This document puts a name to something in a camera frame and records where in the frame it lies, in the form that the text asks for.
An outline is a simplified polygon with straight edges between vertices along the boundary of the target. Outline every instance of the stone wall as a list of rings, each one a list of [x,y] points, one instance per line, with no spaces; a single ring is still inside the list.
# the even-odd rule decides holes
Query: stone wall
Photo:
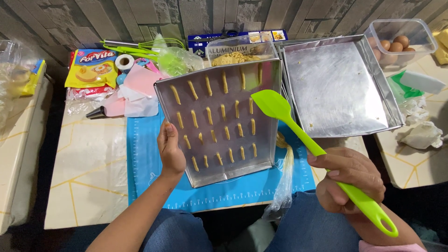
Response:
[[[289,39],[362,33],[375,19],[448,25],[447,0],[0,0],[0,38],[26,41],[65,77],[69,51],[101,39],[285,29]]]

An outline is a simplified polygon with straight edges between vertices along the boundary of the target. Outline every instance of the scissors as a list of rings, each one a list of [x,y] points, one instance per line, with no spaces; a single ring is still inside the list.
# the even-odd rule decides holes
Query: scissors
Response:
[[[218,39],[227,39],[238,36],[237,30],[225,30],[224,28],[221,31],[221,36],[214,38],[205,38],[205,39],[190,39],[189,41],[193,42],[210,42]]]

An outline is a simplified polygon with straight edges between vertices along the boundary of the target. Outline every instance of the tape roll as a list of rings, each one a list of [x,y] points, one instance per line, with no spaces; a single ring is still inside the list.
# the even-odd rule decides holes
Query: tape roll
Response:
[[[123,73],[127,74],[134,65],[134,58],[129,54],[121,54],[115,59],[115,66]]]

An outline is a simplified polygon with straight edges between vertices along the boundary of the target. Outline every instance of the green silicone spatula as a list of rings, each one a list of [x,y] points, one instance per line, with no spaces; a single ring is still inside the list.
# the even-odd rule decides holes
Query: green silicone spatula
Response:
[[[286,123],[313,155],[319,156],[326,154],[326,152],[311,139],[311,137],[309,137],[297,123],[294,122],[291,118],[291,106],[279,93],[274,90],[266,89],[252,94],[251,97],[264,114]],[[369,220],[371,220],[383,233],[391,237],[398,236],[396,226],[383,209],[381,209],[378,203],[351,184],[341,182],[336,183],[345,191],[345,193],[347,193],[349,198],[356,206],[358,206],[367,218],[369,218]],[[387,230],[381,221],[385,221],[391,227],[392,231]]]

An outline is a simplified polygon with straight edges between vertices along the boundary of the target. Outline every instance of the table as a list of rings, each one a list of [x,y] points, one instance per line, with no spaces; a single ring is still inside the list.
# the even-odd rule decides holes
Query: table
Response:
[[[86,119],[97,106],[66,105],[45,229],[110,223],[128,206],[126,118]],[[323,148],[346,146],[367,155],[362,137],[318,141]],[[324,169],[312,170],[316,183],[324,178]]]
[[[432,55],[427,55],[404,69],[426,74],[448,83],[448,65],[438,65]],[[390,76],[400,71],[385,70],[384,75]],[[426,93],[424,96],[426,97],[426,110],[429,111],[429,121],[434,122],[436,127],[443,130],[443,135],[446,135],[448,133],[448,87],[438,95]],[[438,149],[429,147],[427,150],[417,150],[397,142],[398,134],[408,132],[416,125],[376,134],[378,147],[381,150],[391,183],[398,188],[421,187],[448,181],[447,144]]]
[[[34,205],[39,149],[52,97],[52,85],[39,77],[35,94],[14,100],[0,131],[0,235],[27,221]]]

